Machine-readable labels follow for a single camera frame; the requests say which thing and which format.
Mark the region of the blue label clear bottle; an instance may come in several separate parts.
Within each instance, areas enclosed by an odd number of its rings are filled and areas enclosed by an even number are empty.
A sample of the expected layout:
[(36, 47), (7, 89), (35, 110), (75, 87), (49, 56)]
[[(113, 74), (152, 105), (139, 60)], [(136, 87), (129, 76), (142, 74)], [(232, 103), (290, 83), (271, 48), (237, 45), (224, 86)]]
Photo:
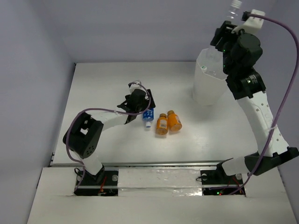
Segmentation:
[(154, 120), (154, 109), (150, 108), (142, 114), (142, 121), (146, 128), (151, 128), (151, 123)]

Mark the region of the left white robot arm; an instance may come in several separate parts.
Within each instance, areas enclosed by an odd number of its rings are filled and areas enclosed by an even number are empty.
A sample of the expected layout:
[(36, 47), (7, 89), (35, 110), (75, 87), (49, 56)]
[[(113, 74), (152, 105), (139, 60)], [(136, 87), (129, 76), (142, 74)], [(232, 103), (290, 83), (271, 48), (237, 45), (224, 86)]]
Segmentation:
[(126, 95), (125, 101), (117, 107), (122, 110), (89, 108), (81, 111), (63, 137), (69, 158), (84, 166), (82, 175), (87, 175), (92, 184), (99, 184), (104, 178), (105, 168), (93, 156), (101, 133), (111, 127), (130, 123), (156, 105), (151, 90), (141, 87)]

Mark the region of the clear bottle white cap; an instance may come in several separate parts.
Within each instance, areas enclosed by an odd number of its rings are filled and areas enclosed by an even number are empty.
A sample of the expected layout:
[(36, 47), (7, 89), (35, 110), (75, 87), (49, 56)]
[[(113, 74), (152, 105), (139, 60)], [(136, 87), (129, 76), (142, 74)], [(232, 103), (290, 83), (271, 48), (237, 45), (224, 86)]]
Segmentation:
[(207, 74), (218, 76), (222, 69), (222, 53), (214, 46), (209, 46), (206, 52)]

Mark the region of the crushed clear bottle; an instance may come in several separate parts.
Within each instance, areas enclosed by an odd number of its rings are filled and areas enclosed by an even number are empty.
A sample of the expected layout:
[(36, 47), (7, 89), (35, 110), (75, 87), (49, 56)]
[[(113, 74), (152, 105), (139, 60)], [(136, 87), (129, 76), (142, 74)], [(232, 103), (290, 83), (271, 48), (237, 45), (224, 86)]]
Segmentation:
[(242, 5), (242, 1), (241, 0), (232, 0), (229, 10), (228, 10), (228, 14), (226, 19), (228, 21), (232, 21), (234, 20), (237, 16), (238, 16), (238, 11), (241, 8)]

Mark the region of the orange juice bottle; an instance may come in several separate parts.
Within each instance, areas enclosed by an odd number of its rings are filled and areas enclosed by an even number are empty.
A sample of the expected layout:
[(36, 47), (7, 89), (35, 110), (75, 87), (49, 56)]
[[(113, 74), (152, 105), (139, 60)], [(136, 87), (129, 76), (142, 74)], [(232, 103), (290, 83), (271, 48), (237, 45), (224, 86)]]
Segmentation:
[(168, 126), (171, 132), (177, 132), (182, 128), (178, 115), (173, 110), (167, 112)]
[(168, 119), (167, 115), (161, 113), (157, 119), (156, 134), (166, 135), (168, 133)]

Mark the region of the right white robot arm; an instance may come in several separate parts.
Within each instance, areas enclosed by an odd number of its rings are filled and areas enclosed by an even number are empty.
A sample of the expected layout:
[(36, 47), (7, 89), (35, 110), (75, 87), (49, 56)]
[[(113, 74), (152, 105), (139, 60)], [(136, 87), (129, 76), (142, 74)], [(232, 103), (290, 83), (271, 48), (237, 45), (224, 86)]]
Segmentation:
[(223, 53), (227, 86), (247, 117), (258, 150), (219, 163), (213, 175), (221, 183), (226, 183), (235, 174), (261, 175), (299, 155), (299, 150), (290, 147), (273, 124), (266, 86), (253, 68), (263, 53), (260, 40), (243, 28), (235, 31), (236, 27), (224, 21), (216, 29), (211, 45)]

